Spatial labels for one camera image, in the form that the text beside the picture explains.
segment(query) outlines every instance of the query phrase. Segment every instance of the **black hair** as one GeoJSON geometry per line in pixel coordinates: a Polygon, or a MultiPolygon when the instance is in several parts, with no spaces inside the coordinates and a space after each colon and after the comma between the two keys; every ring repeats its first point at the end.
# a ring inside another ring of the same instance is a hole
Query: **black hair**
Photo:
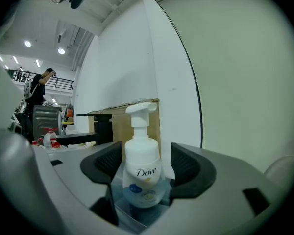
{"type": "Polygon", "coordinates": [[[48,69],[46,69],[46,71],[45,72],[53,72],[54,70],[53,70],[53,68],[48,68],[48,69]]]}

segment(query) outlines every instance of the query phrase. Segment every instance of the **black metal railing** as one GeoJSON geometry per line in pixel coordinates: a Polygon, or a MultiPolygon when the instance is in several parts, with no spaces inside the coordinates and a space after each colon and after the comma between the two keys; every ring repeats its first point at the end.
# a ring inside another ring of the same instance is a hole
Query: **black metal railing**
{"type": "MultiPolygon", "coordinates": [[[[24,84],[28,80],[33,79],[37,75],[36,73],[19,71],[19,70],[7,70],[7,72],[13,81],[21,82],[24,84]]],[[[48,82],[45,84],[45,86],[56,87],[56,88],[65,89],[65,90],[72,90],[73,81],[64,79],[64,78],[51,77],[48,80],[48,82]]]]}

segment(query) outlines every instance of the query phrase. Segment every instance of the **brown box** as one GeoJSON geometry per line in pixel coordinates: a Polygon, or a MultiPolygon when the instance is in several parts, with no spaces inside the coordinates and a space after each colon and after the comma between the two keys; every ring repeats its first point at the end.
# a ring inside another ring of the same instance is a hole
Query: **brown box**
{"type": "MultiPolygon", "coordinates": [[[[160,122],[159,122],[159,100],[158,99],[147,99],[136,103],[127,103],[115,107],[110,107],[100,111],[89,112],[89,114],[112,114],[112,128],[113,128],[113,142],[122,141],[122,160],[125,160],[124,145],[126,141],[132,139],[134,135],[134,129],[131,126],[131,115],[126,114],[125,110],[128,106],[143,103],[143,102],[154,102],[157,103],[157,110],[149,114],[149,127],[147,132],[150,138],[158,141],[159,153],[160,151],[160,122]]],[[[88,117],[89,132],[96,132],[94,130],[94,118],[88,117]]]]}

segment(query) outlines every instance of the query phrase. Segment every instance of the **black shirt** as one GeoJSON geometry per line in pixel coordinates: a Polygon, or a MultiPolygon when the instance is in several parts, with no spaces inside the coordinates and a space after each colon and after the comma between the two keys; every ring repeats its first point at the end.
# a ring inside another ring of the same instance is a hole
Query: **black shirt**
{"type": "Polygon", "coordinates": [[[31,82],[31,92],[33,92],[34,88],[38,84],[33,96],[28,100],[32,104],[42,105],[44,102],[45,86],[39,83],[39,80],[42,78],[43,77],[40,74],[37,74],[31,82]]]}

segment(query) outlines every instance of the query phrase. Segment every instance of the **bottle neck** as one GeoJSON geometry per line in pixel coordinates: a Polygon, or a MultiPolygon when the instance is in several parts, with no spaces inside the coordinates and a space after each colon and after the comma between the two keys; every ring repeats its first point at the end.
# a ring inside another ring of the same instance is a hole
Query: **bottle neck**
{"type": "Polygon", "coordinates": [[[135,127],[133,138],[148,138],[147,127],[135,127]]]}

